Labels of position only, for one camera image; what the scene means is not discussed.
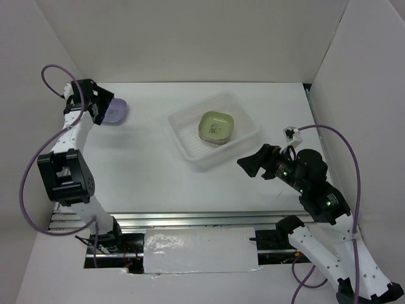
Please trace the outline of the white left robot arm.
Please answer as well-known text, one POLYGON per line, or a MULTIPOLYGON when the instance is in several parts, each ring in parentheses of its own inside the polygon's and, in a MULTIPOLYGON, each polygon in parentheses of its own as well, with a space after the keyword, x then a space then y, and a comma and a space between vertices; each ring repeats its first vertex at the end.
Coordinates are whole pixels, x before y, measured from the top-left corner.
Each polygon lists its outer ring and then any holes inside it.
POLYGON ((64 97, 65 132, 48 154, 37 159, 46 193, 88 224, 92 243, 108 253, 119 252, 125 237, 114 216, 97 200, 96 182, 82 154, 90 130, 101 124, 114 94, 92 79, 82 79, 65 85, 64 97))

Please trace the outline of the purple panda plate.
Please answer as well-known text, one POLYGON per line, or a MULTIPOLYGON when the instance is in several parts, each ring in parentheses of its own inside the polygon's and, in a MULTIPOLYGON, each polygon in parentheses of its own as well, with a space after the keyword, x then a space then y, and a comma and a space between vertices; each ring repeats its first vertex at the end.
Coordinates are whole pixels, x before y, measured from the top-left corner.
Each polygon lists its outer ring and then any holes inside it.
POLYGON ((103 125, 120 125, 127 116, 128 104, 124 99, 113 98, 106 110, 103 125))

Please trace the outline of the green panda plate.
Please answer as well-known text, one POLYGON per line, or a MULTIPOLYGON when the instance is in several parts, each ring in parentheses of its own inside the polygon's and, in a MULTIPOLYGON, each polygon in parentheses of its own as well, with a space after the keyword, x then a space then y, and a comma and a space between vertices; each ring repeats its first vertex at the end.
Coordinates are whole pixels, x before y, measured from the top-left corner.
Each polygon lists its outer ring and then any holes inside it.
POLYGON ((199 138, 208 143, 221 146, 229 142, 234 131, 234 118, 226 113, 206 112, 199 122, 199 138))

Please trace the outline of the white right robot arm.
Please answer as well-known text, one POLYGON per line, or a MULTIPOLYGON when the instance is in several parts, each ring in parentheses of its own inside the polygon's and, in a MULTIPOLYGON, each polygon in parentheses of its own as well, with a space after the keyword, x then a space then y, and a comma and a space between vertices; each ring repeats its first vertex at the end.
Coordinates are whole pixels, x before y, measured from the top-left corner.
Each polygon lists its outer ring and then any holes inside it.
POLYGON ((326 277, 339 303, 390 303, 404 296, 403 288, 390 281, 375 263, 361 235, 353 233, 354 216, 342 193, 327 182, 328 166, 319 152, 264 144, 237 164, 250 177, 264 169, 265 180, 279 178, 299 193, 299 202, 335 248, 321 244, 295 215, 276 224, 279 246, 291 246, 326 277))

